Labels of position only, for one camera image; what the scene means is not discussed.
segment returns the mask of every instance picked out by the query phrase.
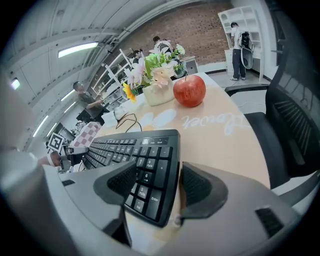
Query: floor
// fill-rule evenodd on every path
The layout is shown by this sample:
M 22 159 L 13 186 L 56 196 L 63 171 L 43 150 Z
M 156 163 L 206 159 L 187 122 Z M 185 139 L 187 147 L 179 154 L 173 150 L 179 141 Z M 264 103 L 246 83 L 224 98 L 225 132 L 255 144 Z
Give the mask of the floor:
M 263 78 L 261 83 L 259 82 L 259 76 L 251 71 L 247 71 L 246 80 L 233 81 L 230 80 L 232 74 L 228 74 L 227 72 L 219 72 L 208 74 L 219 86 L 222 88 L 231 87 L 231 86 L 241 86 L 241 85 L 250 85 L 250 84 L 270 84 L 270 82 Z M 234 94 L 231 99 L 238 106 L 242 113 L 253 113 L 253 112 L 263 112 L 266 113 L 266 104 L 265 104 L 266 90 L 261 91 L 247 91 L 247 92 L 239 92 Z M 312 176 L 308 175 L 305 177 L 295 177 L 290 179 L 287 183 L 274 188 L 272 191 L 281 195 L 284 194 L 295 187 L 299 186 L 303 182 L 305 182 L 308 178 Z M 306 198 L 293 206 L 293 208 L 303 215 L 309 205 L 311 204 L 314 194 L 316 193 L 317 188 L 312 191 Z

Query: fluorescent light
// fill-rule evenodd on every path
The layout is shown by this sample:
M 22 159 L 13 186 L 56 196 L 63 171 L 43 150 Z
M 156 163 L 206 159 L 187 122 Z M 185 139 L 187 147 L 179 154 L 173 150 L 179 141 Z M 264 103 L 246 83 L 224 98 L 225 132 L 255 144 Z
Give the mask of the fluorescent light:
M 44 122 L 47 120 L 48 117 L 49 117 L 49 116 L 47 115 L 47 116 L 43 119 L 43 121 L 40 123 L 40 125 L 38 126 L 38 128 L 35 130 L 35 132 L 34 132 L 34 134 L 33 134 L 33 137 L 35 137 L 35 136 L 37 135 L 37 133 L 38 133 L 38 131 L 40 130 L 41 126 L 44 124 Z
M 66 113 L 74 104 L 76 104 L 76 102 L 72 103 L 72 104 L 64 111 L 64 113 Z
M 18 81 L 18 79 L 13 79 L 13 81 L 11 82 L 11 87 L 15 90 L 20 86 L 20 82 Z
M 50 131 L 48 132 L 48 134 L 46 135 L 47 137 L 50 135 L 50 133 L 54 130 L 54 128 L 56 128 L 57 123 L 55 123 L 52 128 L 50 129 Z
M 70 91 L 66 96 L 64 96 L 61 101 L 64 101 L 69 95 L 71 95 L 75 90 Z
M 97 45 L 98 45 L 98 42 L 90 42 L 90 43 L 85 43 L 85 44 L 73 46 L 68 49 L 60 50 L 58 52 L 58 58 L 61 58 L 63 56 L 69 55 L 69 54 L 73 54 L 78 51 L 82 51 L 82 50 L 86 50 L 86 49 L 90 49 L 90 48 L 95 48 L 95 47 L 97 47 Z

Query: yellow flower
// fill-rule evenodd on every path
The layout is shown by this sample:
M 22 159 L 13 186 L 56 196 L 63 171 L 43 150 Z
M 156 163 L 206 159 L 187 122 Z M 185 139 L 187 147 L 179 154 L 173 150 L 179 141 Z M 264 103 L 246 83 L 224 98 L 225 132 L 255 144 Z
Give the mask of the yellow flower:
M 133 94 L 133 92 L 130 89 L 130 85 L 126 84 L 125 82 L 123 83 L 123 90 L 128 97 L 128 99 L 132 100 L 134 103 L 136 102 L 136 95 Z

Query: chair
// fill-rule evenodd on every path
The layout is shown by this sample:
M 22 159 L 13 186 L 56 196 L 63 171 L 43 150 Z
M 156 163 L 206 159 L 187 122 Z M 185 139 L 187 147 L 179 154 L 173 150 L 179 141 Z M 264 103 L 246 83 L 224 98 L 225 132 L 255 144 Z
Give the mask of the chair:
M 283 30 L 281 61 L 267 84 L 228 87 L 233 94 L 267 90 L 266 114 L 245 114 L 262 148 L 271 189 L 292 177 L 301 177 L 320 169 L 320 79 L 302 36 L 289 17 L 275 15 Z

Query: red brick wall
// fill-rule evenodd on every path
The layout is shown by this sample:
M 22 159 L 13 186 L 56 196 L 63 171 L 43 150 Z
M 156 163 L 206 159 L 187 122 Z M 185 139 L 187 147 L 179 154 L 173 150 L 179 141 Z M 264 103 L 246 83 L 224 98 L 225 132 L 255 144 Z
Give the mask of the red brick wall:
M 199 65 L 226 61 L 224 50 L 229 47 L 218 13 L 231 8 L 227 2 L 179 7 L 142 25 L 118 47 L 143 49 L 148 55 L 154 48 L 153 37 L 159 36 L 171 40 L 174 48 L 176 44 L 182 45 L 186 56 L 195 56 Z

